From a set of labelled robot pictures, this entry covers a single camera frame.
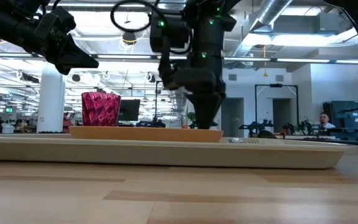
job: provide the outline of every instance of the wooden table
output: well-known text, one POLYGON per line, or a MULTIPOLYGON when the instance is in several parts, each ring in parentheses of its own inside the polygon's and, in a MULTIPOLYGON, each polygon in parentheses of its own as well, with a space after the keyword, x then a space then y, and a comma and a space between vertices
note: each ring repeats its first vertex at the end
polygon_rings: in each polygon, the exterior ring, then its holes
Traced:
POLYGON ((0 224, 358 224, 358 153, 336 169, 0 162, 0 224))

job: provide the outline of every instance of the man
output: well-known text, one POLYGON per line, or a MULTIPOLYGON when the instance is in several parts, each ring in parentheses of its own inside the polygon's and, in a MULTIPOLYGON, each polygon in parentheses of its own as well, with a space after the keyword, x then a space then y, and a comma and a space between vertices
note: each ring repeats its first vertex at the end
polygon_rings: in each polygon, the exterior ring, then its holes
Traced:
POLYGON ((325 129, 335 128, 335 125, 329 123, 328 121, 329 121, 328 115, 326 113, 321 113, 320 114, 320 126, 325 129))

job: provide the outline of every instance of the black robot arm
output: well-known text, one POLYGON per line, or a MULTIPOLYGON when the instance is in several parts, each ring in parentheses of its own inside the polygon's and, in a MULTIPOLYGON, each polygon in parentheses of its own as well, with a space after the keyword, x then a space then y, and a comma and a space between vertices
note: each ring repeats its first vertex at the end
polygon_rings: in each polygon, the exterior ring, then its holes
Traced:
POLYGON ((62 7, 36 14, 49 0, 0 0, 0 39, 39 54, 67 75, 71 68, 97 68, 99 63, 78 48, 69 31, 74 17, 62 7))
POLYGON ((171 11, 158 9, 143 0, 124 0, 111 10, 111 20, 116 9, 127 3, 140 3, 152 9, 150 22, 137 30, 117 26, 125 32, 150 28, 150 46, 160 52, 158 67, 164 87, 175 90, 181 86, 193 103, 199 129, 209 129, 223 99, 226 84, 222 80, 224 32, 232 31, 236 20, 229 15, 240 0, 190 0, 184 9, 171 11), (176 51, 172 48, 186 48, 176 51), (172 61, 170 53, 187 54, 187 60, 172 61))

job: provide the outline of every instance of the doorway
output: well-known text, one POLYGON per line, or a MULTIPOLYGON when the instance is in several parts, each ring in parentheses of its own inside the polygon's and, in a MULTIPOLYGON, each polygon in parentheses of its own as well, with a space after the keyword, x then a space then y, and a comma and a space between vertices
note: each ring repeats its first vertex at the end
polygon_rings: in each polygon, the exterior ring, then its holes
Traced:
POLYGON ((291 99, 273 99, 273 131, 280 133, 283 125, 291 121, 291 99))
POLYGON ((244 130, 239 129, 244 124, 243 98, 226 98, 221 106, 221 116, 223 137, 244 137, 244 130))

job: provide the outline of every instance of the pink glass cup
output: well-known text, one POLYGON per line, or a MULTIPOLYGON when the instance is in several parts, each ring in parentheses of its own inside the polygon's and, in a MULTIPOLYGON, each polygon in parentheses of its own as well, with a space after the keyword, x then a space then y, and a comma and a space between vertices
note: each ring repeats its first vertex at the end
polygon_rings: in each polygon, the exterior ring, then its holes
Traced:
POLYGON ((117 126, 121 96, 111 93, 82 93, 84 126, 117 126))

